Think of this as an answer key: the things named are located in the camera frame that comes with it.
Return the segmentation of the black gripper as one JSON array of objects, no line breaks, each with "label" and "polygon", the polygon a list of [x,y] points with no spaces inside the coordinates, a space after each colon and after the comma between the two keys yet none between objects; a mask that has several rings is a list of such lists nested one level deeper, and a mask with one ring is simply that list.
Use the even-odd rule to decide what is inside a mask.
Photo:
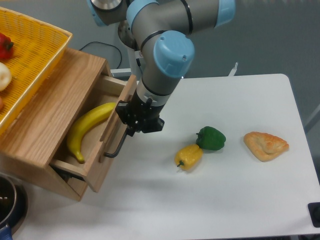
[{"label": "black gripper", "polygon": [[150,97],[144,102],[135,91],[129,102],[120,100],[115,111],[126,125],[126,134],[132,137],[137,128],[141,128],[143,133],[162,131],[165,121],[160,118],[160,112],[163,107],[164,105],[154,106]]}]

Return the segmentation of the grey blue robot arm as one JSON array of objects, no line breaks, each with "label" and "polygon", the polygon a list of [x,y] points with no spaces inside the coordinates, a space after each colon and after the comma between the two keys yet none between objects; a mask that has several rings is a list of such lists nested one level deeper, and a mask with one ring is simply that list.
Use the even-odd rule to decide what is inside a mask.
[{"label": "grey blue robot arm", "polygon": [[115,108],[129,136],[163,129],[160,112],[195,56],[189,36],[224,25],[236,13],[233,0],[90,0],[88,6],[98,24],[127,21],[145,61],[132,98]]}]

